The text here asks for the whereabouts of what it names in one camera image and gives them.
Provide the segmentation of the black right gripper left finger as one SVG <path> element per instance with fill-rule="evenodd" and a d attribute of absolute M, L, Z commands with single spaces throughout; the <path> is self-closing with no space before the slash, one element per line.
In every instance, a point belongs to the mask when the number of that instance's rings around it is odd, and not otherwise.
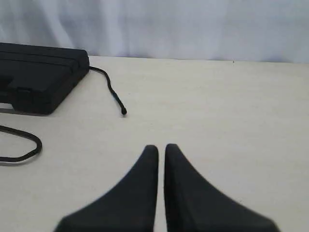
<path fill-rule="evenodd" d="M 152 232 L 159 153 L 147 145 L 130 171 L 105 195 L 61 219 L 57 232 Z"/>

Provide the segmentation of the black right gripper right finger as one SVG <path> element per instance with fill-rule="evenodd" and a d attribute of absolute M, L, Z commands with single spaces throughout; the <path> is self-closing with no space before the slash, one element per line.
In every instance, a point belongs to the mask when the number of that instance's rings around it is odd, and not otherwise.
<path fill-rule="evenodd" d="M 177 144 L 165 150 L 164 200 L 169 232 L 277 232 L 271 219 L 208 182 Z"/>

